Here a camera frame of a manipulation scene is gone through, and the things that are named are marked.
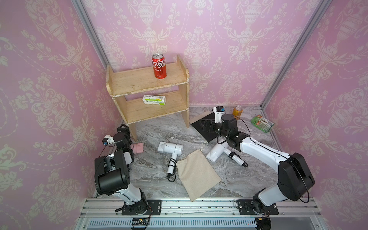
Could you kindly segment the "beige linen drawstring bag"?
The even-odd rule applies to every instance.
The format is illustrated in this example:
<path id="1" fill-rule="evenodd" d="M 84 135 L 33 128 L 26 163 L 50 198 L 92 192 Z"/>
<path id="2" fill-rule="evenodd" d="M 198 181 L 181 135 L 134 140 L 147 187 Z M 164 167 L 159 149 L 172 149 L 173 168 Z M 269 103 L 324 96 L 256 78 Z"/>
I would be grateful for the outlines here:
<path id="1" fill-rule="evenodd" d="M 196 150 L 178 161 L 179 179 L 193 202 L 221 182 L 201 150 Z"/>

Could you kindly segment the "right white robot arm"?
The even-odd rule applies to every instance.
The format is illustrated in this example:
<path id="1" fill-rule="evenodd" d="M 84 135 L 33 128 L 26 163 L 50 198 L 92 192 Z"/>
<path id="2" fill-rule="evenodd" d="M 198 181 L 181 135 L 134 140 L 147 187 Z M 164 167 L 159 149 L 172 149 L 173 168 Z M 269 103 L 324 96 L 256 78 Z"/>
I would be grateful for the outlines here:
<path id="1" fill-rule="evenodd" d="M 265 214 L 277 202 L 298 201 L 304 194 L 309 194 L 309 190 L 315 185 L 312 173 L 301 154 L 281 152 L 252 139 L 250 134 L 239 131 L 234 115 L 215 112 L 213 130 L 223 140 L 212 148 L 207 159 L 215 162 L 222 153 L 226 153 L 239 165 L 247 167 L 247 163 L 238 154 L 230 151 L 233 148 L 257 158 L 278 174 L 275 185 L 262 189 L 253 196 L 252 206 L 255 213 Z"/>

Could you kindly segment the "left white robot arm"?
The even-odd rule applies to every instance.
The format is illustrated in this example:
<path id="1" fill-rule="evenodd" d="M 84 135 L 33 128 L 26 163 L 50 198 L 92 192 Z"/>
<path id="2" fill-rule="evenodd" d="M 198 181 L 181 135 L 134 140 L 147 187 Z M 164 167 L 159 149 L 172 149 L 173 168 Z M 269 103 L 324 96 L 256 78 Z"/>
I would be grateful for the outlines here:
<path id="1" fill-rule="evenodd" d="M 130 181 L 129 165 L 134 162 L 134 152 L 129 127 L 122 124 L 114 136 L 106 135 L 102 143 L 106 147 L 116 147 L 114 153 L 94 160 L 95 188 L 100 195 L 116 196 L 123 200 L 124 206 L 137 215 L 151 212 L 145 194 Z"/>

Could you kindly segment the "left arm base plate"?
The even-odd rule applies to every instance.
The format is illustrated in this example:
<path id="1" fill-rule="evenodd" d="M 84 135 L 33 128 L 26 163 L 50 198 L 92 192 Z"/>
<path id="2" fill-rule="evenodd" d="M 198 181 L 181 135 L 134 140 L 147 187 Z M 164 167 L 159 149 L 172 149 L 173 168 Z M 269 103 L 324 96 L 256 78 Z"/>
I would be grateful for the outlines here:
<path id="1" fill-rule="evenodd" d="M 149 199 L 142 200 L 137 204 L 124 205 L 121 210 L 122 216 L 133 216 L 133 215 L 152 215 L 159 216 L 161 214 L 162 200 Z"/>

